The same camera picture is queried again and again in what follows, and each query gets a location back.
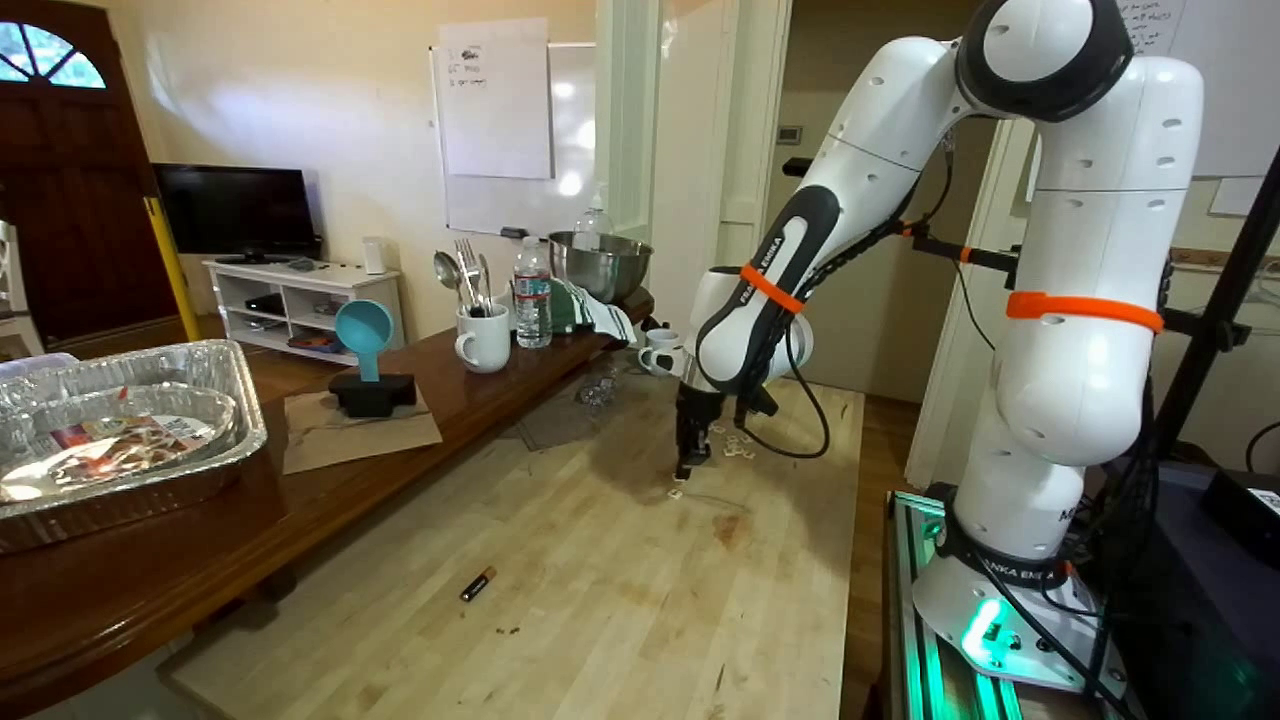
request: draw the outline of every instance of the television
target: television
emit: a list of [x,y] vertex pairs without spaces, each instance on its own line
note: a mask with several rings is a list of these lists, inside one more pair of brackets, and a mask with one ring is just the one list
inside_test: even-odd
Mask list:
[[177,254],[269,264],[321,261],[298,169],[151,165]]

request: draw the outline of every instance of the white shelf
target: white shelf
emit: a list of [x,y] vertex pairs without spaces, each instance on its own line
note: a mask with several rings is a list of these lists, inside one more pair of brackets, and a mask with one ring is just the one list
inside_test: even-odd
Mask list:
[[352,352],[339,350],[331,318],[347,302],[376,302],[390,311],[394,333],[390,350],[403,344],[403,311],[401,311],[401,278],[390,272],[354,272],[354,267],[321,267],[298,272],[288,264],[206,264],[211,296],[223,318],[223,329],[240,344],[306,355],[324,364],[354,364]]

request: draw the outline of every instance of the bottle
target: bottle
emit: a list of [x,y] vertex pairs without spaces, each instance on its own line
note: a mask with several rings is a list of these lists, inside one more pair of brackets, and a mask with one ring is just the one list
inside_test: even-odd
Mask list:
[[515,247],[512,329],[521,350],[551,344],[551,272],[535,241],[523,241]]
[[603,238],[603,209],[591,206],[571,230],[571,247],[574,254],[600,254],[600,238]]

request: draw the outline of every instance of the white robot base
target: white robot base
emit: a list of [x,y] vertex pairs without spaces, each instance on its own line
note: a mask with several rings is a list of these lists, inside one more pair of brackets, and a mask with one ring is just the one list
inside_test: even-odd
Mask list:
[[[994,589],[983,574],[954,555],[937,555],[911,585],[911,609],[949,640],[974,673],[1035,683],[1057,694],[1084,694],[1084,668],[1096,647],[1096,599],[1072,576],[1057,589]],[[1125,698],[1125,664],[1108,645],[1099,683]]]

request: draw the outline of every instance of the white mug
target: white mug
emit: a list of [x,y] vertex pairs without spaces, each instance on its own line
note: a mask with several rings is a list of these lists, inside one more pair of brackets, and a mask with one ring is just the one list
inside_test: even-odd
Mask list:
[[455,320],[455,355],[468,364],[468,372],[500,372],[512,360],[512,320],[508,310],[485,310],[470,304]]

